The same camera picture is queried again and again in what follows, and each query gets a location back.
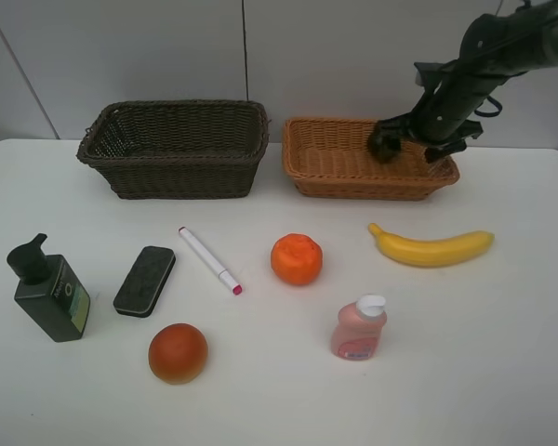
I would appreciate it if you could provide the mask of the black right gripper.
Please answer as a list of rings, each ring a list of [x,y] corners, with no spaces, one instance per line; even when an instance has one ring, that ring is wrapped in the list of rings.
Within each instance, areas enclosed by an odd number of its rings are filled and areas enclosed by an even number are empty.
[[[424,151],[427,163],[465,151],[467,138],[477,139],[483,134],[482,125],[471,121],[470,115],[492,118],[502,111],[492,93],[505,83],[504,76],[441,72],[441,83],[424,89],[412,111],[375,124],[375,130],[383,136],[432,143]]]

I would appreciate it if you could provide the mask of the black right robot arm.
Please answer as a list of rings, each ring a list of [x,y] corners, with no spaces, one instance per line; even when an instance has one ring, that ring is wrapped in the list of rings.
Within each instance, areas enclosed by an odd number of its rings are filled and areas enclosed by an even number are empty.
[[[507,17],[484,14],[465,32],[458,57],[447,63],[418,62],[424,92],[408,113],[376,122],[367,139],[381,163],[396,158],[406,142],[424,147],[427,163],[464,151],[483,133],[479,118],[502,111],[492,93],[530,71],[558,67],[558,1],[530,2]]]

